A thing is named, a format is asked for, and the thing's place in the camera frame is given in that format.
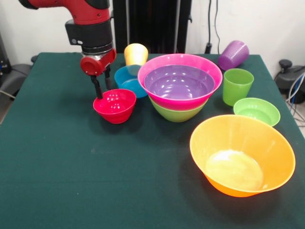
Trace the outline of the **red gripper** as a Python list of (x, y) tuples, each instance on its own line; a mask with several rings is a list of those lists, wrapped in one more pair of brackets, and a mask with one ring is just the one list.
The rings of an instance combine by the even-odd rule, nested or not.
[(94, 84), (98, 99), (103, 98), (102, 89), (97, 76), (104, 73), (105, 85), (107, 90), (111, 90), (112, 83), (110, 79), (110, 65), (116, 59), (117, 52), (115, 49), (101, 55), (84, 55), (81, 58), (80, 66), (83, 72), (90, 76), (91, 82)]

